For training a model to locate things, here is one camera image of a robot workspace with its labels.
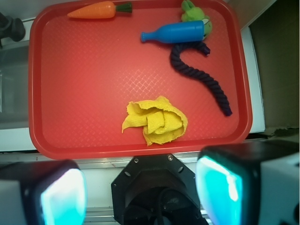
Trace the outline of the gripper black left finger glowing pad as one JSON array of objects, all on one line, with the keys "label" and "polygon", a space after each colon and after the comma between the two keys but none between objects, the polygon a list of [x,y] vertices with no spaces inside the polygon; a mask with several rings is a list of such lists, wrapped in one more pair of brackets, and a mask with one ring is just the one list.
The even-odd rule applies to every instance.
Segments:
[{"label": "gripper black left finger glowing pad", "polygon": [[72,160],[17,162],[0,169],[2,225],[81,225],[86,207],[85,176]]}]

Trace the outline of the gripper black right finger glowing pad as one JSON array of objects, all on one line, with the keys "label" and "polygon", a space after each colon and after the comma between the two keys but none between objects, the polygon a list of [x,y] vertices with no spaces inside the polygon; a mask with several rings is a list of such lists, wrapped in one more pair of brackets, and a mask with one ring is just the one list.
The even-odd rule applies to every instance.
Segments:
[{"label": "gripper black right finger glowing pad", "polygon": [[203,148],[196,190],[215,225],[297,225],[300,147],[284,140]]}]

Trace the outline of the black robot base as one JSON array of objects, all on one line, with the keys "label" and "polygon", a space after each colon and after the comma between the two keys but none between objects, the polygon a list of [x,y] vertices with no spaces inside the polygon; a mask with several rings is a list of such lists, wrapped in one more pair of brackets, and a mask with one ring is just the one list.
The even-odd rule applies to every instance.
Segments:
[{"label": "black robot base", "polygon": [[134,157],[111,184],[121,225],[206,225],[195,173],[174,155]]}]

